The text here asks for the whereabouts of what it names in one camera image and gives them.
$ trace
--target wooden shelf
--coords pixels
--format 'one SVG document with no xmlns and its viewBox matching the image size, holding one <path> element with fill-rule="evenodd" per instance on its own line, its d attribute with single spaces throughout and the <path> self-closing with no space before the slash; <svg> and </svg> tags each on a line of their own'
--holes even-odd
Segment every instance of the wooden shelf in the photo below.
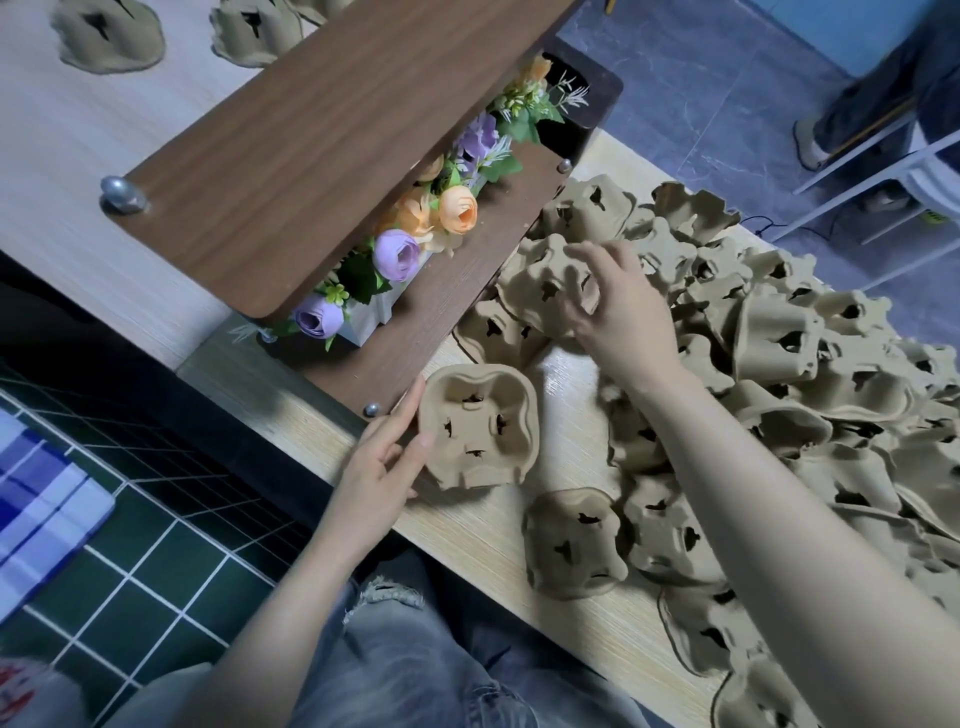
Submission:
<svg viewBox="0 0 960 728">
<path fill-rule="evenodd" d="M 464 244 L 453 257 L 430 257 L 390 323 L 362 347 L 338 338 L 326 352 L 323 341 L 295 334 L 265 345 L 267 352 L 357 414 L 370 402 L 389 411 L 566 180 L 560 157 L 545 147 L 521 144 L 515 154 L 523 171 L 484 187 Z"/>
</svg>

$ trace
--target left hand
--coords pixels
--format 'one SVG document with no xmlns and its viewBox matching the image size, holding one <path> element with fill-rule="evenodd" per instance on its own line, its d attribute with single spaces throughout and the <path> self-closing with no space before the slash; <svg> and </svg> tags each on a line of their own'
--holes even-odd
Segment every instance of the left hand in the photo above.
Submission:
<svg viewBox="0 0 960 728">
<path fill-rule="evenodd" d="M 416 496 L 413 483 L 426 464 L 433 434 L 420 433 L 406 448 L 397 440 L 417 414 L 424 387 L 418 376 L 392 414 L 367 425 L 320 521 L 317 537 L 330 537 L 357 562 L 387 535 L 407 498 Z"/>
</svg>

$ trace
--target hand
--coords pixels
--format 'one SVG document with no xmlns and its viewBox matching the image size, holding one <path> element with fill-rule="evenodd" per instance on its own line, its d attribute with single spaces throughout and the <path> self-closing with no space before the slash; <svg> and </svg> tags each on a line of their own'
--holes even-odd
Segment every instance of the hand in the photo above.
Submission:
<svg viewBox="0 0 960 728">
<path fill-rule="evenodd" d="M 317 528 L 316 538 L 328 538 L 357 563 L 387 535 L 407 498 L 416 496 L 413 483 L 433 434 L 422 432 L 406 448 L 396 441 L 417 414 L 425 386 L 418 376 L 391 415 L 367 425 Z"/>
<path fill-rule="evenodd" d="M 682 371 L 670 310 L 630 244 L 585 242 L 567 245 L 564 252 L 587 264 L 600 289 L 592 314 L 580 305 L 576 290 L 565 292 L 561 304 L 577 341 L 600 370 L 628 391 L 656 386 Z"/>
</svg>

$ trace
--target right hand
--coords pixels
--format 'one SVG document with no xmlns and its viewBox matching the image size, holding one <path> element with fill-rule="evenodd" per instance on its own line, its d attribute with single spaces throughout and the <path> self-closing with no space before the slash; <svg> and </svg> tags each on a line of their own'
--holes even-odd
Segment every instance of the right hand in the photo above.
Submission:
<svg viewBox="0 0 960 728">
<path fill-rule="evenodd" d="M 577 341 L 600 370 L 624 389 L 644 389 L 683 370 L 677 334 L 663 296 L 643 273 L 625 240 L 567 245 L 564 252 L 587 264 L 600 289 L 588 314 L 578 291 L 564 293 L 562 309 Z"/>
</svg>

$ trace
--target shoe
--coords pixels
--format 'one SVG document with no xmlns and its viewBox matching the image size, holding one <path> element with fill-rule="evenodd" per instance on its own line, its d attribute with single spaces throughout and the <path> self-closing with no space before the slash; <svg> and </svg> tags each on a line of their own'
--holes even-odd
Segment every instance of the shoe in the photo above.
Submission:
<svg viewBox="0 0 960 728">
<path fill-rule="evenodd" d="M 813 139 L 813 125 L 820 120 L 819 116 L 808 116 L 793 124 L 793 140 L 797 145 L 797 159 L 803 168 L 809 172 L 816 172 L 830 155 L 820 148 Z"/>
</svg>

